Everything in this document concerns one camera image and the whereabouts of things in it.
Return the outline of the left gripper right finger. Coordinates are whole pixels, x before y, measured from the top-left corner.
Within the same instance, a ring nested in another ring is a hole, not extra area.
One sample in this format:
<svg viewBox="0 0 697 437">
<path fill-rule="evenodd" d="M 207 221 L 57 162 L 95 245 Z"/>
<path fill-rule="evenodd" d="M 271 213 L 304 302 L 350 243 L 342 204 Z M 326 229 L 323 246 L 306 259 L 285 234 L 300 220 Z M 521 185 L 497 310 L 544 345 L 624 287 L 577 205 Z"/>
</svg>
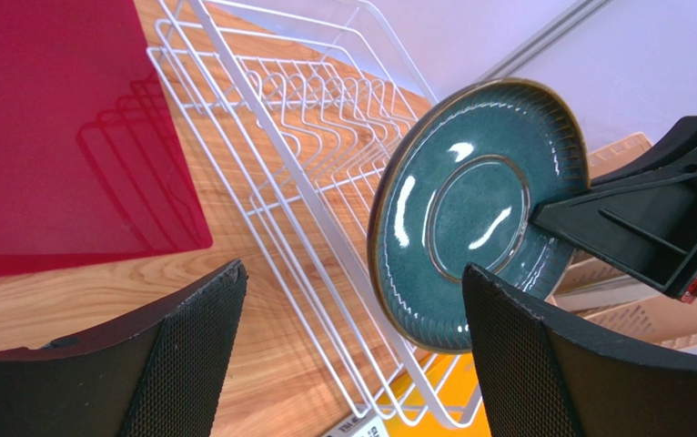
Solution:
<svg viewBox="0 0 697 437">
<path fill-rule="evenodd" d="M 462 295 L 494 436 L 697 436 L 697 355 L 635 340 L 470 263 Z"/>
</svg>

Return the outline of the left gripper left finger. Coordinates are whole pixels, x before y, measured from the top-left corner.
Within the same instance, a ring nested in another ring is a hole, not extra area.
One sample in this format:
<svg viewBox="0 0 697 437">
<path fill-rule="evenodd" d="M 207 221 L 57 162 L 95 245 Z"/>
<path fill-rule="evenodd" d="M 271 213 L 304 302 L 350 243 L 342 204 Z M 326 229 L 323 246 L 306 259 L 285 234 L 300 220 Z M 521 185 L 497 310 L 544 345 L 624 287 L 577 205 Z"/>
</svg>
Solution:
<svg viewBox="0 0 697 437">
<path fill-rule="evenodd" d="M 0 436 L 208 436 L 247 278 L 235 259 L 95 327 L 0 351 Z"/>
</svg>

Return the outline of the dark grey plate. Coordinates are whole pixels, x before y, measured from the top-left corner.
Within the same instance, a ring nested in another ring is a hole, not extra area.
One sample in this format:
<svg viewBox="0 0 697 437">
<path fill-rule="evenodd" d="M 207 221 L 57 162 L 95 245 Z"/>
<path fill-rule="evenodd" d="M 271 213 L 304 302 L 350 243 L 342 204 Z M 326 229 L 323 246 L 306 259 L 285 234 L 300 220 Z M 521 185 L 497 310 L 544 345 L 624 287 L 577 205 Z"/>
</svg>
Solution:
<svg viewBox="0 0 697 437">
<path fill-rule="evenodd" d="M 581 129 L 549 87 L 510 77 L 444 98 L 392 152 L 370 208 L 369 278 L 391 325 L 424 350 L 469 352 L 469 263 L 547 298 L 574 249 L 533 214 L 589 185 Z"/>
</svg>

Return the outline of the white wire dish rack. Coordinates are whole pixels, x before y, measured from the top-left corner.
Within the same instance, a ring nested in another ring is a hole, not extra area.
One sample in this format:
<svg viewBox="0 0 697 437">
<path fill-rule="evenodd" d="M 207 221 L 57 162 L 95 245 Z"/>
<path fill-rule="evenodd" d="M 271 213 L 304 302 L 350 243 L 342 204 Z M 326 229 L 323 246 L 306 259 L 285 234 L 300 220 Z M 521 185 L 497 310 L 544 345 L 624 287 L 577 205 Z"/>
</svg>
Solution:
<svg viewBox="0 0 697 437">
<path fill-rule="evenodd" d="M 428 352 L 392 328 L 366 265 L 370 206 L 394 147 L 435 100 L 369 1 L 164 1 L 148 50 L 178 116 L 248 227 L 330 389 L 362 417 L 402 414 L 408 374 L 449 428 Z"/>
</svg>

